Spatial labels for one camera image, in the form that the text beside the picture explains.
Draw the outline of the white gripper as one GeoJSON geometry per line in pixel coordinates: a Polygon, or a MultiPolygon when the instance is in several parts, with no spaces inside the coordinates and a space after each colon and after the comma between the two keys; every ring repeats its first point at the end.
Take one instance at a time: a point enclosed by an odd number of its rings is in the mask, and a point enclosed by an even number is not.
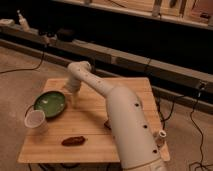
{"type": "Polygon", "coordinates": [[[65,88],[72,93],[71,104],[73,108],[78,105],[78,91],[81,88],[81,82],[75,78],[69,78],[65,84],[65,88]]]}

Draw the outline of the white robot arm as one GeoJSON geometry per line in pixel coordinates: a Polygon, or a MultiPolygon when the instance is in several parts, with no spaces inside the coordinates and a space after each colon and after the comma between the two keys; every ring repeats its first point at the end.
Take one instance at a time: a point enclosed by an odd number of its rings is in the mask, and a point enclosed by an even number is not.
{"type": "Polygon", "coordinates": [[[167,171],[137,94],[91,73],[87,61],[71,62],[67,89],[80,90],[84,82],[105,98],[106,111],[123,171],[167,171]]]}

